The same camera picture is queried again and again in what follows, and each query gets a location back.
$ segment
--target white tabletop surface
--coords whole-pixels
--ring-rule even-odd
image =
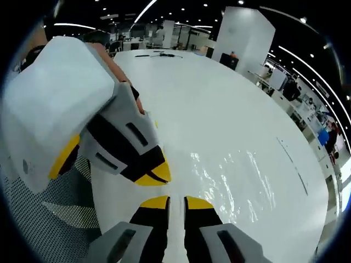
[[[191,195],[212,203],[224,223],[259,242],[272,262],[308,262],[324,226],[328,191],[303,134],[269,96],[233,70],[193,53],[166,52],[184,58],[135,58],[155,53],[133,50],[114,60],[158,122],[172,182],[140,187],[92,167],[102,233],[160,195],[171,196],[170,224],[181,228],[180,206]],[[169,238],[168,246],[173,242]],[[182,252],[172,249],[174,257],[164,262],[182,262]]]

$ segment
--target office ceiling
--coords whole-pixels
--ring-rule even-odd
[[[112,27],[130,27],[141,11],[150,3],[150,0],[138,1],[113,1],[113,0],[75,0],[65,1],[59,9],[58,16],[53,18],[49,14],[44,23],[47,26],[48,37],[55,35],[77,35],[91,31],[91,29],[80,27],[59,27],[53,26],[56,22],[73,23],[96,27],[105,31],[111,31]],[[220,23],[222,21],[222,11],[226,6],[238,6],[258,9],[276,28],[275,37],[271,46],[272,58],[276,62],[286,66],[286,69],[293,72],[296,68],[311,82],[318,80],[316,74],[306,65],[294,58],[291,54],[279,48],[282,46],[296,54],[307,62],[316,72],[318,72],[332,87],[337,96],[342,100],[345,108],[350,109],[346,95],[351,95],[349,90],[342,89],[340,83],[339,67],[335,59],[334,50],[340,60],[345,75],[346,82],[350,83],[349,74],[351,65],[351,52],[345,39],[347,25],[347,8],[338,4],[321,4],[320,1],[279,1],[279,0],[244,0],[240,5],[237,0],[157,0],[140,18],[141,24],[160,24],[162,20],[174,20],[189,25],[213,26],[211,37],[216,39]],[[306,18],[307,25],[294,20],[284,14],[279,14],[272,10],[283,12],[295,18]],[[102,20],[102,16],[118,17]],[[331,44],[332,48],[324,49],[326,44]],[[330,97],[330,103],[336,102],[334,96]],[[348,123],[345,112],[335,103],[335,111],[339,112],[342,122]]]

